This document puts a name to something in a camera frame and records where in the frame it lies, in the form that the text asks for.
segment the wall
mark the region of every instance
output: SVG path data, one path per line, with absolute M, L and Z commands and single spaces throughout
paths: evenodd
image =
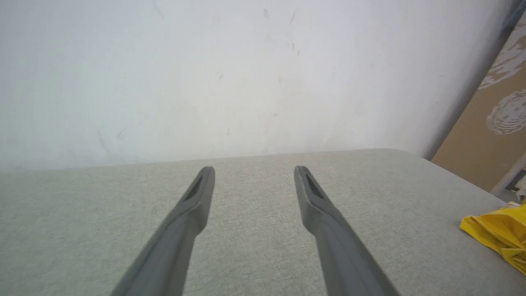
M 2 1 L 0 169 L 426 155 L 512 2 Z

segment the brown cardboard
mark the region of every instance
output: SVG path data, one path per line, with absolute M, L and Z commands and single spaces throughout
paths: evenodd
M 526 152 L 526 14 L 432 162 L 491 191 Z

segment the yellow object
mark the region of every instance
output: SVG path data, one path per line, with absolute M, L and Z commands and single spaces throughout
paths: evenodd
M 460 229 L 526 275 L 526 204 L 465 217 Z

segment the yellow fabric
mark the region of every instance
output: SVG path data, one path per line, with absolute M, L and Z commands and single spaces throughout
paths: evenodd
M 526 204 L 462 219 L 460 229 L 526 275 Z

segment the yellow cloth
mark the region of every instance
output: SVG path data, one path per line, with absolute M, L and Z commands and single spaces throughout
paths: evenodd
M 526 275 L 526 204 L 462 219 L 460 229 Z

